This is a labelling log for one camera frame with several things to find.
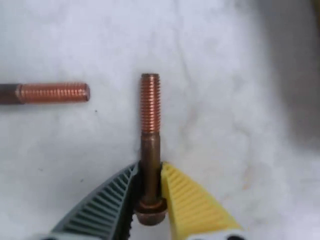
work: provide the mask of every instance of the bolt head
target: bolt head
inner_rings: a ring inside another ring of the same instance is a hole
[[[142,225],[155,226],[161,223],[166,217],[167,201],[164,198],[160,198],[159,202],[152,205],[146,205],[142,201],[139,201],[134,212]]]

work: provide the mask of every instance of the threaded end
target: threaded end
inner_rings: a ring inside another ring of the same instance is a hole
[[[140,111],[141,131],[158,133],[160,131],[160,79],[156,73],[141,75]]]
[[[81,82],[22,84],[16,94],[25,104],[77,103],[89,101],[90,88]]]

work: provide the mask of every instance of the white surface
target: white surface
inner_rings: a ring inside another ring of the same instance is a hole
[[[1,1],[1,82],[81,80],[91,100],[0,106],[0,238],[48,232],[138,159],[151,71],[163,160],[250,239],[319,239],[319,44],[307,0]],[[133,223],[133,240],[169,235]]]
[[[243,230],[239,230],[239,229],[229,229],[224,231],[195,234],[195,235],[189,236],[186,240],[228,240],[228,238],[230,237],[238,237],[238,238],[241,238],[241,240],[249,240],[246,237],[246,233]]]

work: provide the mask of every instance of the ribbed grip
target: ribbed grip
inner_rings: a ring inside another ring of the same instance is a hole
[[[127,240],[133,215],[137,164],[123,169],[84,198],[52,232]]]

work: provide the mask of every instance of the bolt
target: bolt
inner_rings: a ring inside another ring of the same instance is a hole
[[[51,104],[87,102],[86,83],[0,84],[0,104]]]
[[[135,214],[143,225],[154,226],[166,216],[167,202],[160,191],[160,79],[155,73],[141,76],[141,159],[143,195]]]

